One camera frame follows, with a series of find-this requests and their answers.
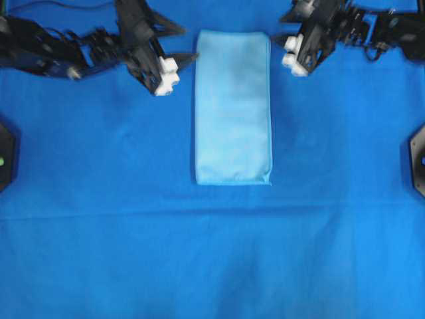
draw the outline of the cable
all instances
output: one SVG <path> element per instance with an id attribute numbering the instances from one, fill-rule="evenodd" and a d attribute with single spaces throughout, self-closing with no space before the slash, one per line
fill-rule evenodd
<path id="1" fill-rule="evenodd" d="M 24 5 L 18 5 L 17 7 L 13 7 L 10 8 L 8 10 L 8 12 L 16 12 L 16 11 L 21 11 L 21 10 L 25 10 L 29 7 L 33 7 L 36 5 L 57 5 L 58 7 L 62 7 L 65 9 L 72 9 L 72 10 L 83 10 L 83 11 L 92 11 L 92 10 L 99 10 L 99 9 L 103 9 L 105 7 L 109 7 L 110 5 L 113 5 L 114 2 L 113 1 L 109 1 L 109 2 L 105 2 L 105 3 L 101 3 L 99 5 L 93 5 L 93 6 L 80 6 L 80 5 L 67 5 L 66 3 L 61 3 L 59 1 L 32 1 L 29 3 L 25 3 Z"/>

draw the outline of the blue fabric surface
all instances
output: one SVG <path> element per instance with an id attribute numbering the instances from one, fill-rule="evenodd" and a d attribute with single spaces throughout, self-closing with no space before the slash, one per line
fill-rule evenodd
<path id="1" fill-rule="evenodd" d="M 197 54 L 197 183 L 269 185 L 273 166 L 269 37 L 203 30 Z"/>
<path id="2" fill-rule="evenodd" d="M 188 29 L 163 41 L 174 51 L 201 29 L 275 34 L 290 7 L 150 4 Z M 111 9 L 22 16 L 116 30 Z M 122 66 L 84 82 L 1 71 L 21 159 L 0 195 L 0 318 L 425 317 L 425 200 L 407 146 L 425 122 L 424 69 L 338 46 L 294 78 L 282 55 L 272 47 L 272 187 L 196 185 L 193 68 L 165 98 Z"/>

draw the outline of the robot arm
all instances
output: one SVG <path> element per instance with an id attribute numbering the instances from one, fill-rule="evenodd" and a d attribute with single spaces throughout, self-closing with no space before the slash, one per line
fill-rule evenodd
<path id="1" fill-rule="evenodd" d="M 365 21 L 367 15 L 377 16 L 368 43 L 371 26 Z M 272 37 L 287 50 L 283 64 L 296 76 L 311 74 L 332 54 L 338 42 L 364 49 L 373 62 L 396 47 L 408 60 L 425 62 L 425 15 L 421 10 L 395 13 L 352 6 L 345 0 L 295 0 L 293 9 L 281 22 L 301 23 L 297 35 Z"/>
<path id="2" fill-rule="evenodd" d="M 115 7 L 118 35 L 96 29 L 83 37 L 70 31 L 54 31 L 56 36 L 33 21 L 0 17 L 0 67 L 79 80 L 125 63 L 150 93 L 172 93 L 179 81 L 177 73 L 196 55 L 166 55 L 159 38 L 182 35 L 185 30 L 153 11 L 145 0 L 115 0 Z M 84 46 L 90 48 L 92 64 L 82 54 Z"/>

